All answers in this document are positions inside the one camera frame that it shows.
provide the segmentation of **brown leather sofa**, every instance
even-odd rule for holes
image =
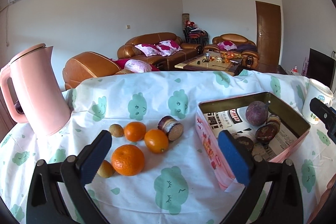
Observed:
[[[135,45],[151,44],[155,45],[165,40],[176,41],[182,51],[178,51],[171,56],[162,57],[159,55],[146,57],[142,51],[137,49]],[[140,35],[128,40],[125,45],[119,48],[118,58],[133,58],[145,61],[149,64],[157,66],[161,70],[175,70],[175,65],[193,58],[202,53],[202,46],[199,44],[182,43],[182,39],[171,32],[160,32]]]
[[[251,44],[255,45],[254,42],[251,40],[248,40],[246,37],[243,37],[242,35],[235,34],[235,33],[227,33],[223,34],[220,37],[214,37],[212,39],[212,44],[204,46],[203,53],[208,51],[214,51],[214,52],[222,52],[219,50],[219,47],[217,46],[218,43],[221,43],[223,41],[231,41],[234,44]],[[241,56],[243,57],[242,66],[246,68],[256,69],[259,65],[259,54],[257,52],[253,51],[243,51],[241,53]]]
[[[96,52],[82,52],[70,58],[63,69],[64,87],[74,89],[89,78],[133,73],[121,69],[115,62]]]

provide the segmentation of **television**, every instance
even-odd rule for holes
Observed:
[[[331,89],[334,82],[335,69],[336,60],[312,48],[310,49],[306,75],[308,78],[313,78]]]

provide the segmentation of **door frame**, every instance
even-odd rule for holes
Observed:
[[[264,2],[264,1],[259,1],[259,0],[256,0],[255,1],[255,16],[256,16],[256,19],[257,19],[257,25],[256,25],[256,28],[257,28],[257,38],[256,38],[256,46],[257,46],[257,49],[258,49],[258,17],[257,17],[257,2],[262,2],[262,3],[269,3],[269,2]],[[280,2],[280,4],[275,4],[275,3],[270,3],[270,4],[274,4],[274,5],[278,5],[280,6],[280,13],[281,13],[281,42],[280,42],[280,56],[279,56],[279,65],[281,64],[281,59],[282,59],[282,49],[283,49],[283,44],[284,44],[284,17],[283,17],[283,14],[284,14],[284,11],[283,11],[283,8],[282,8],[282,0]]]

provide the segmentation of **metal screw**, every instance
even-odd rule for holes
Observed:
[[[37,166],[42,166],[44,164],[44,160],[38,160]]]
[[[260,155],[255,155],[253,158],[256,162],[262,162],[263,161],[263,157],[260,156]]]
[[[285,164],[288,165],[288,166],[292,166],[293,161],[291,159],[287,159],[287,160],[285,160]]]
[[[75,160],[76,160],[76,156],[74,155],[67,157],[67,162],[74,162]]]

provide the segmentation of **coffee table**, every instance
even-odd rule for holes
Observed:
[[[209,52],[210,56],[221,56],[218,52]],[[222,63],[218,61],[202,62],[205,59],[205,54],[198,55],[188,59],[182,63],[175,65],[175,68],[182,70],[200,71],[200,70],[219,70],[224,71],[229,75],[235,76],[242,71],[242,58],[235,59],[239,63]]]

